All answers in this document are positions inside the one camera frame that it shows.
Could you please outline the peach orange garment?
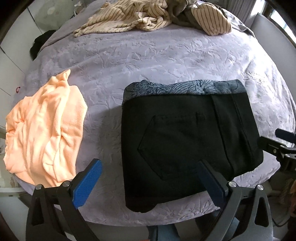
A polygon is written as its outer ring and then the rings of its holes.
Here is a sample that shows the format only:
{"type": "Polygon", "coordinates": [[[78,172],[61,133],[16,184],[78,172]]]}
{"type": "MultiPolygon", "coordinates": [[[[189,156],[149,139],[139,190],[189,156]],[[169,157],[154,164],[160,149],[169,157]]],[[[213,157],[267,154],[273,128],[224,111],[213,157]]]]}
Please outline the peach orange garment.
{"type": "Polygon", "coordinates": [[[6,169],[29,184],[56,187],[76,176],[88,107],[70,73],[51,77],[6,116],[6,169]]]}

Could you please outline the black cloth at bed edge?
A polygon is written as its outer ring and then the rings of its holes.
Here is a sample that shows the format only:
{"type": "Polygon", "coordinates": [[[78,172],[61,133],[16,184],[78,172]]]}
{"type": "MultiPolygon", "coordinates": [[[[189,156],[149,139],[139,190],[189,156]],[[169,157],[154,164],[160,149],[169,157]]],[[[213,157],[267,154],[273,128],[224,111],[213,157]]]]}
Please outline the black cloth at bed edge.
{"type": "Polygon", "coordinates": [[[41,50],[41,47],[46,43],[46,41],[55,33],[56,30],[49,30],[41,34],[34,40],[32,47],[30,48],[30,57],[34,61],[41,50]]]}

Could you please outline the grey round fan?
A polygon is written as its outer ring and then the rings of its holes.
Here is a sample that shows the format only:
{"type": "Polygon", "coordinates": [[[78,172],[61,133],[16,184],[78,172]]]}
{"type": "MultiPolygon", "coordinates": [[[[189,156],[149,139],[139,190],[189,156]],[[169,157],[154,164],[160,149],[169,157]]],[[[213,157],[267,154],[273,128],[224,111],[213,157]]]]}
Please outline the grey round fan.
{"type": "Polygon", "coordinates": [[[74,15],[74,1],[46,1],[35,16],[37,26],[43,31],[58,30],[74,15]]]}

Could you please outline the black pants with patterned lining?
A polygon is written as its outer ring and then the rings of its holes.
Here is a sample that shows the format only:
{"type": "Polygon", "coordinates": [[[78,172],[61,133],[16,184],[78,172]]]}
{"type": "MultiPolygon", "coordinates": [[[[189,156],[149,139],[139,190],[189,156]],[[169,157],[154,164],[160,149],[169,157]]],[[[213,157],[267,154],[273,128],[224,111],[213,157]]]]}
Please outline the black pants with patterned lining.
{"type": "Polygon", "coordinates": [[[263,162],[258,138],[239,80],[128,85],[121,118],[126,207],[146,213],[203,192],[201,160],[228,181],[253,171],[263,162]]]}

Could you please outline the beige striped garment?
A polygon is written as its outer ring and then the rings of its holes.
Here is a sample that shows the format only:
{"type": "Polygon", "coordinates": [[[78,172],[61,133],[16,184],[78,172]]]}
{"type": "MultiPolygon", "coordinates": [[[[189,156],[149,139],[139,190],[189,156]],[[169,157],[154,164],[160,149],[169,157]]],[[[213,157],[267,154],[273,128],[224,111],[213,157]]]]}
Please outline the beige striped garment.
{"type": "Polygon", "coordinates": [[[231,21],[225,11],[211,3],[197,1],[106,2],[88,21],[74,31],[75,37],[98,33],[122,33],[133,29],[146,32],[170,24],[196,28],[208,36],[228,34],[231,21]]]}

